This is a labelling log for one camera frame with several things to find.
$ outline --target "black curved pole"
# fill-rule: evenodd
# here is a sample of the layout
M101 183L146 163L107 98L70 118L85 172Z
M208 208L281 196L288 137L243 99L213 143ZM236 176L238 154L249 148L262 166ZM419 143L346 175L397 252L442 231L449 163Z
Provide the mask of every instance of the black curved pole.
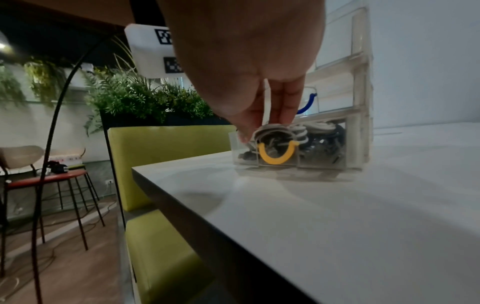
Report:
M57 119L59 117L60 107L62 106L62 102L64 101L65 94L67 93L67 89L69 88L69 84L72 81L72 78L74 77L75 73L78 71L82 63L84 62L85 58L88 57L100 44L111 39L116 34L118 34L118 32L109 34L103 37L102 39L100 39L80 58L77 64L73 67L72 71L70 72L61 90L60 96L58 98L58 102L55 107L55 111L53 113L53 117L51 119L50 131L48 133L48 139L46 141L45 155L43 157L43 166L41 168L41 174L40 174L40 186L38 187L38 191L36 192L35 209L33 211L33 228L31 231L31 260L33 265L33 279L35 281L36 301L38 304L43 304L43 300L42 300L42 291L40 289L39 265L37 261L37 224L42 212L42 192L44 189L43 181L45 180L45 175L47 172L47 163L50 157L50 149L52 146L52 140L54 138L55 126L57 125Z

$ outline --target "dark ceiling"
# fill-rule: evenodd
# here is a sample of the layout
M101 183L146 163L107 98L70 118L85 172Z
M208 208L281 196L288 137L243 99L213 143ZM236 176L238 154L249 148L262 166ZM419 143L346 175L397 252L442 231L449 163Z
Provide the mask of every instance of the dark ceiling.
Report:
M155 0L132 2L136 3L133 13L138 23L152 23L152 20L155 20L156 25L165 24L163 17L160 15L159 18L157 15L160 11ZM149 12L147 15L135 14L136 8L141 3L150 8L154 4L157 12L147 10ZM2 0L0 31L7 37L13 53L8 55L0 53L0 60L24 63L29 58L36 57L68 66L77 62L105 35L120 32L119 38L126 42L122 34L123 29L121 26L75 17L19 1ZM95 66L115 66L114 53L120 56L124 54L114 42L109 41L100 45L86 62Z

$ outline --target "red chair seat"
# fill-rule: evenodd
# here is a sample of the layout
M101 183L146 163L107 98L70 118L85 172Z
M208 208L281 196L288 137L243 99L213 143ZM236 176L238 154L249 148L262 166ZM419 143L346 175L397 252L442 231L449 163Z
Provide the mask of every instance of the red chair seat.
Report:
M52 174L48 175L45 177L45 180L43 180L43 184L49 184L49 183L56 183L56 182L61 182L61 181L66 181L71 178L79 177L82 175L85 175L87 173L86 170L73 170L69 171L67 173L62 173L62 174ZM20 189L20 188L27 188L27 187L35 187L40 185L40 177L32 177L32 178L26 178L22 180L16 180L11 183L8 183L6 185L8 190L12 189Z

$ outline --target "chair backrest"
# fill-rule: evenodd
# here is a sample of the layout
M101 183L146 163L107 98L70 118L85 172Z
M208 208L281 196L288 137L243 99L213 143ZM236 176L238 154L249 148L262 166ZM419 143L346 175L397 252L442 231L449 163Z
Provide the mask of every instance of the chair backrest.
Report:
M123 209L152 203L135 184L132 167L228 151L232 131L232 125L110 128L108 140Z
M0 165L5 169L23 168L34 164L44 153L39 146L0 148Z

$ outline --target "planter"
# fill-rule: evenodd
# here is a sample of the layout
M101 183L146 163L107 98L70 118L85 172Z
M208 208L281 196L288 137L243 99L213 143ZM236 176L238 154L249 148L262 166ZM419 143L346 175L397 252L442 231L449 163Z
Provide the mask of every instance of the planter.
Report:
M193 119L188 117L182 117L175 114L167 115L164 123L159 123L153 117L147 117L146 119L135 117L131 114L117 114L112 115L110 113L101 113L101 122L103 129L106 131L109 128L118 127L148 127L148 126L205 126L205 125L229 125L226 119L222 119L218 116L210 116L202 119Z

